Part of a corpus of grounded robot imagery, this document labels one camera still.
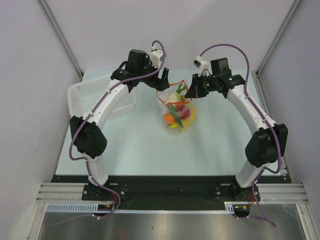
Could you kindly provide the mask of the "white toy radish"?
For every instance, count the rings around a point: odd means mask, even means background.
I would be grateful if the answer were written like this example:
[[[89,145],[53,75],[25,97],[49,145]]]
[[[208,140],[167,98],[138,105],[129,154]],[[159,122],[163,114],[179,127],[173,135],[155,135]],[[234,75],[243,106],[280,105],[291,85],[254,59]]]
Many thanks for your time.
[[[179,84],[172,85],[169,90],[169,95],[165,100],[166,105],[176,105],[178,103],[184,103],[186,91],[186,85],[182,82]]]

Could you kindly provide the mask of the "green toy chili pepper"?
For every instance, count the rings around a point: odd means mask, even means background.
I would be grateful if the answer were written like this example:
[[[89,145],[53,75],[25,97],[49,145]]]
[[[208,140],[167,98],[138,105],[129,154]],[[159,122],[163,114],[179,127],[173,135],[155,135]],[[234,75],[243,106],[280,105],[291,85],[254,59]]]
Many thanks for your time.
[[[180,127],[183,127],[182,120],[181,120],[181,118],[179,117],[178,112],[177,112],[175,106],[172,105],[172,104],[170,104],[170,105],[167,105],[166,107],[167,107],[169,113],[170,113],[171,116],[172,116],[172,121],[171,121],[172,123],[171,123],[171,124],[178,124]]]

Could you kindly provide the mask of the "orange toy pumpkin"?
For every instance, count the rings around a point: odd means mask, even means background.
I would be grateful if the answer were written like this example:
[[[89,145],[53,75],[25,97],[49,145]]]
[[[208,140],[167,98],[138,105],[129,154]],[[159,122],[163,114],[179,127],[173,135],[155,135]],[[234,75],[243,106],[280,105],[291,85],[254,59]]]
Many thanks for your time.
[[[185,120],[188,119],[190,116],[191,116],[191,112],[190,112],[189,110],[187,110],[187,111],[184,111],[184,112],[182,113],[181,119],[185,121]]]

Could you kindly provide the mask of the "clear zip top bag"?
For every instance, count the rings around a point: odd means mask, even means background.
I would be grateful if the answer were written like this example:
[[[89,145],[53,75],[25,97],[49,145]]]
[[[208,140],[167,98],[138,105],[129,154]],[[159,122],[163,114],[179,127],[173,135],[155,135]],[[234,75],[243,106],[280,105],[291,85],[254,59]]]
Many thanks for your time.
[[[172,136],[185,132],[196,118],[193,100],[186,97],[188,90],[189,86],[183,78],[171,83],[169,88],[155,92],[163,123]]]

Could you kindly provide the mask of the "orange toy tangerine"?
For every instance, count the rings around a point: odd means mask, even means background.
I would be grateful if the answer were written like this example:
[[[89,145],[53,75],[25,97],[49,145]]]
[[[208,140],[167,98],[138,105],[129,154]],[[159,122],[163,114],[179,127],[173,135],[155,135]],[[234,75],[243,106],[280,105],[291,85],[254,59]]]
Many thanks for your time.
[[[167,125],[173,125],[176,123],[175,118],[170,113],[163,115],[163,120]]]

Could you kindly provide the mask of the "yellow toy banana bunch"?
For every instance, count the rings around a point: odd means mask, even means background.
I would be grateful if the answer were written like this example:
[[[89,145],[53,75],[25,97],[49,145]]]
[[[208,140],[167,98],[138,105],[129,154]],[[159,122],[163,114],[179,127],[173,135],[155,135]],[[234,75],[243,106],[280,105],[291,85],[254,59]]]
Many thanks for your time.
[[[191,125],[192,123],[194,122],[195,118],[196,118],[196,108],[193,104],[178,104],[178,105],[185,105],[185,108],[184,108],[184,111],[190,111],[191,115],[188,119],[186,120],[182,120],[181,119],[181,115],[183,112],[177,112],[181,121],[182,121],[182,124],[183,124],[183,127],[180,127],[177,123],[175,124],[172,124],[172,125],[167,125],[167,127],[170,129],[170,130],[173,130],[173,131],[176,131],[176,132],[184,132],[186,131]]]

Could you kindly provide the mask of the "red toy apple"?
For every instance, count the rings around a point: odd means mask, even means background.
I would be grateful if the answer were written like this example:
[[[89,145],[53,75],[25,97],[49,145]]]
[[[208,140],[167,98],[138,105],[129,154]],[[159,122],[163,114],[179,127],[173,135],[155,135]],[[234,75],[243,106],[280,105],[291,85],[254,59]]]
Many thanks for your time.
[[[184,109],[185,109],[185,105],[176,105],[175,106],[175,110],[177,111],[177,112],[183,112],[184,111]]]

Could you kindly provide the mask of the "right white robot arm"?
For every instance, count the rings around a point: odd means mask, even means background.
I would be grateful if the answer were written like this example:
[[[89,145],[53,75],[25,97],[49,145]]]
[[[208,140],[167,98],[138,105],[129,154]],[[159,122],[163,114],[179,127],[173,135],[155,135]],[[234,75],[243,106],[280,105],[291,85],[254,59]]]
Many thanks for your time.
[[[276,123],[257,104],[248,91],[248,79],[233,74],[226,57],[207,62],[197,56],[193,63],[199,72],[193,74],[185,97],[198,99],[210,92],[222,94],[237,109],[250,130],[251,139],[245,147],[246,161],[230,184],[230,196],[242,201],[254,191],[254,184],[263,172],[280,172],[288,128]]]

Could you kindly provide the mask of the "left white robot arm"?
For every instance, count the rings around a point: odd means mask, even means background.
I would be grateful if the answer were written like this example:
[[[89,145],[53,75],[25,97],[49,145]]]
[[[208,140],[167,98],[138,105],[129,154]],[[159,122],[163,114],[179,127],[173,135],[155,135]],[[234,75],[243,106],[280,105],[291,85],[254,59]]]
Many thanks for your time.
[[[113,110],[139,83],[158,91],[170,86],[165,58],[166,52],[155,47],[150,53],[132,49],[127,60],[111,74],[108,86],[94,105],[82,116],[70,119],[70,145],[81,154],[77,159],[85,161],[88,180],[95,185],[93,194],[100,200],[107,199],[111,193],[105,184],[109,176],[101,159],[108,144],[103,127]]]

